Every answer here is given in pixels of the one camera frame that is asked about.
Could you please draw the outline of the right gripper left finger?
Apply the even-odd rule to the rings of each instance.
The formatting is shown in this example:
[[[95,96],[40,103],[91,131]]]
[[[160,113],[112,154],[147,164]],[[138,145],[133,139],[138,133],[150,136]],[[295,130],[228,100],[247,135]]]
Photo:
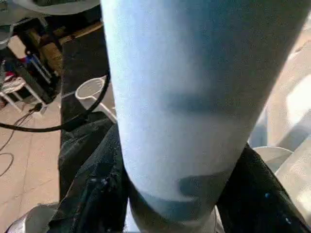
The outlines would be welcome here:
[[[117,124],[101,122],[68,140],[59,156],[60,203],[53,233],[121,233],[128,179]]]

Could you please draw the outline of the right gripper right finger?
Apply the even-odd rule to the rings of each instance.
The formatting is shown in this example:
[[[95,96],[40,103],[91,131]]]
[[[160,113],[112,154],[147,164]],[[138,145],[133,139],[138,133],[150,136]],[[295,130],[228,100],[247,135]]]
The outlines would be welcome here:
[[[226,233],[311,231],[274,173],[249,145],[245,145],[216,205]]]

